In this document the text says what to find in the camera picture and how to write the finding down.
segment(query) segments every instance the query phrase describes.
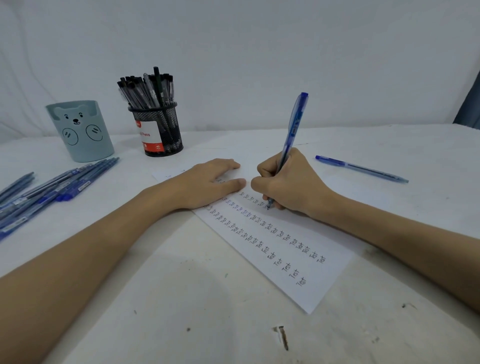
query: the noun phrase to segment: white table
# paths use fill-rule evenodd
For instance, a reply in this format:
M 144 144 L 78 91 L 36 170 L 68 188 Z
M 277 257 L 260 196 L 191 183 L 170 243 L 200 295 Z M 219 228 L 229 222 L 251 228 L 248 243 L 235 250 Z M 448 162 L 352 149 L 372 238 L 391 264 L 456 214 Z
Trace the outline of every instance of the white table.
M 174 157 L 112 137 L 120 163 L 69 203 L 0 243 L 0 276 L 155 183 L 151 171 L 213 149 L 283 145 L 285 130 L 183 133 Z M 458 125 L 300 130 L 297 147 L 410 179 L 398 184 L 312 164 L 389 194 L 389 211 L 480 237 L 480 132 Z M 77 165 L 57 137 L 0 145 L 0 186 Z M 284 325 L 289 351 L 272 327 Z M 311 315 L 192 212 L 165 217 L 133 246 L 46 363 L 479 363 L 480 316 L 374 249 L 355 257 Z

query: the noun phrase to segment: hand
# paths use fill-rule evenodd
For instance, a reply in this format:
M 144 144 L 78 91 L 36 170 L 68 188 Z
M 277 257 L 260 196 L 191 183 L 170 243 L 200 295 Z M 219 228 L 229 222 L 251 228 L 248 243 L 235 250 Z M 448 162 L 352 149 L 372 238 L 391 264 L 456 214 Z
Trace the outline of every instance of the hand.
M 275 199 L 277 208 L 289 208 L 312 216 L 318 205 L 328 204 L 336 195 L 318 177 L 305 156 L 297 148 L 290 155 L 280 172 L 275 175 L 281 153 L 258 165 L 261 177 L 252 179 L 252 189 L 263 194 L 263 199 Z
M 172 209 L 199 208 L 245 187 L 246 181 L 243 178 L 224 183 L 215 182 L 217 177 L 237 168 L 240 168 L 240 164 L 233 159 L 217 158 L 197 164 L 157 186 L 172 197 Z

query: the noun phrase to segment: blue curtain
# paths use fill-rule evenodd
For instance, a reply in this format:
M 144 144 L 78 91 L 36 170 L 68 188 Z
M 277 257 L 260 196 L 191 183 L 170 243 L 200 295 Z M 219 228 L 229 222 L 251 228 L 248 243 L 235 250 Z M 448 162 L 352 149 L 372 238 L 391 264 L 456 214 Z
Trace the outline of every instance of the blue curtain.
M 480 129 L 480 73 L 458 111 L 453 124 Z

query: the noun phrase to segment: table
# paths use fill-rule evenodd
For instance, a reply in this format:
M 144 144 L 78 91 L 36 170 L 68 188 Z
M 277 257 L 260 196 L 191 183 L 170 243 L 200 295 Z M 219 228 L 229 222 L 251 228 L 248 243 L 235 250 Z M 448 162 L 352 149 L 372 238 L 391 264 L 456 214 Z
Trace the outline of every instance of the table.
M 151 171 L 227 149 L 278 152 L 285 130 L 185 132 L 185 150 L 143 154 L 136 135 L 112 137 L 120 163 L 69 203 L 55 204 L 0 244 L 0 276 L 155 183 Z M 480 238 L 480 131 L 459 125 L 300 130 L 297 147 L 387 170 L 408 188 L 312 164 L 389 194 L 388 210 Z M 41 181 L 78 165 L 57 137 L 0 145 L 0 186 Z M 289 350 L 273 327 L 283 325 Z M 132 247 L 45 360 L 57 363 L 478 363 L 480 316 L 370 247 L 311 315 L 192 212 L 171 214 Z

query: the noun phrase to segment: black mesh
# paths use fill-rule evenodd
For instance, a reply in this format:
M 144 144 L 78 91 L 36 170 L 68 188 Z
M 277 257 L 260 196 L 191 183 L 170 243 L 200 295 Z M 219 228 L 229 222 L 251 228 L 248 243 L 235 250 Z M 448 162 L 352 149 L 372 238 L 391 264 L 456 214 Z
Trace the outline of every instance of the black mesh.
M 129 108 L 135 120 L 157 122 L 165 152 L 145 152 L 147 155 L 155 157 L 169 156 L 183 149 L 177 112 L 175 111 L 176 106 L 177 103 L 175 102 L 170 106 L 157 109 L 132 110 Z

